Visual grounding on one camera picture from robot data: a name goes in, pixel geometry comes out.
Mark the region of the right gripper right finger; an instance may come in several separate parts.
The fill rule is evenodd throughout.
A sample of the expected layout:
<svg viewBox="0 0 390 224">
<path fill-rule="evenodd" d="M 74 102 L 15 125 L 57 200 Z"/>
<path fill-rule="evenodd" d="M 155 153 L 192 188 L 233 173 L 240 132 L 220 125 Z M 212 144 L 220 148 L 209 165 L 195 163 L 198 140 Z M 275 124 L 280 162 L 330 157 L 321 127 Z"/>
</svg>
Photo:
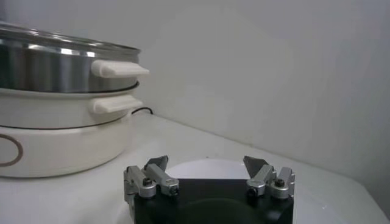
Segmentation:
<svg viewBox="0 0 390 224">
<path fill-rule="evenodd" d="M 244 165 L 250 176 L 246 181 L 247 195 L 258 198 L 268 191 L 271 197 L 285 200 L 294 196 L 295 173 L 289 167 L 282 167 L 280 172 L 264 159 L 245 156 Z"/>
</svg>

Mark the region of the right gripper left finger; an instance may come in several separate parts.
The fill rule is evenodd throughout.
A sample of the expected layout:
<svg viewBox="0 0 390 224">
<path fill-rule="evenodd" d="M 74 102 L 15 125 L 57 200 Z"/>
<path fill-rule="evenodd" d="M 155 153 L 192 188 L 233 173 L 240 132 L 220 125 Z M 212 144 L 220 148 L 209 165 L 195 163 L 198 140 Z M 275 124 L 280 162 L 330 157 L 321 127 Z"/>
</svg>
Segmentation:
<svg viewBox="0 0 390 224">
<path fill-rule="evenodd" d="M 158 187 L 163 195 L 179 195 L 179 180 L 165 172 L 168 161 L 168 156 L 164 155 L 151 158 L 142 169 L 138 166 L 128 166 L 123 171 L 124 200 L 129 205 L 130 213 L 135 212 L 136 196 L 152 199 L 156 196 Z"/>
</svg>

